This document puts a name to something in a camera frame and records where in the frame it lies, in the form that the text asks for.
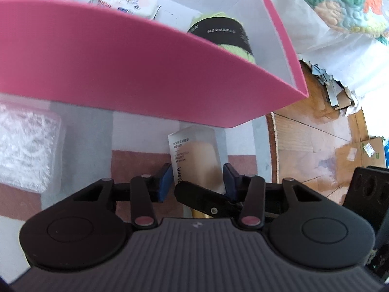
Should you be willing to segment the cardboard scraps under bed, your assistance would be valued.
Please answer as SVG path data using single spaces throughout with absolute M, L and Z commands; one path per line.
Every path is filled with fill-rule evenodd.
M 304 64 L 310 68 L 312 75 L 326 90 L 326 99 L 331 107 L 339 111 L 344 117 L 356 114 L 361 110 L 360 99 L 354 91 L 343 86 L 340 81 L 336 81 L 332 75 L 329 75 L 325 69 L 321 69 L 318 65 L 312 65 L 309 62 Z

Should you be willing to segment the white bed skirt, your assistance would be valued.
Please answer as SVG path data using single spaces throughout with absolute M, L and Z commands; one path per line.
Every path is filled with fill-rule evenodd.
M 388 45 L 328 27 L 303 0 L 271 0 L 300 60 L 318 65 L 360 99 L 368 132 L 388 137 Z

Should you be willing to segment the clear cotton swab box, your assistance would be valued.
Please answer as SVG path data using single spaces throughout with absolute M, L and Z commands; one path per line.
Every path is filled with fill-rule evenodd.
M 65 126 L 52 112 L 1 102 L 1 183 L 55 194 L 61 188 Z

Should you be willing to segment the pink storage box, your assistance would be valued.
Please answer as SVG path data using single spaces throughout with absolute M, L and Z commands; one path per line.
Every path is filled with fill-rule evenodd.
M 1 0 L 1 92 L 218 127 L 308 96 L 271 0 L 159 0 L 146 20 L 90 0 Z M 246 31 L 255 62 L 189 33 L 196 12 Z

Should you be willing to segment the foundation bottle gold cap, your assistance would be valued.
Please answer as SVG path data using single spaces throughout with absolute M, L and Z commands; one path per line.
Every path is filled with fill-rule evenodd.
M 225 194 L 223 173 L 212 127 L 191 125 L 168 136 L 174 183 L 188 181 Z

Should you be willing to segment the white tissue pack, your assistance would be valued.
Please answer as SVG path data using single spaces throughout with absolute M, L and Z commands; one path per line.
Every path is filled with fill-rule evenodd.
M 155 19 L 160 9 L 158 0 L 90 0 L 90 3 L 150 20 Z

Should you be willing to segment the green yarn black label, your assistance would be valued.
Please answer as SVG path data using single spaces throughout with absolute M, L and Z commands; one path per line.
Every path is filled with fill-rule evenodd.
M 225 13 L 200 15 L 194 18 L 188 33 L 216 44 L 252 64 L 256 63 L 243 25 Z

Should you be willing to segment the flat cardboard box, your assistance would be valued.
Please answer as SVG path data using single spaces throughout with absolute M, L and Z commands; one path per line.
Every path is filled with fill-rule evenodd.
M 387 168 L 384 143 L 381 137 L 342 146 L 336 150 L 336 158 L 340 164 L 351 167 Z

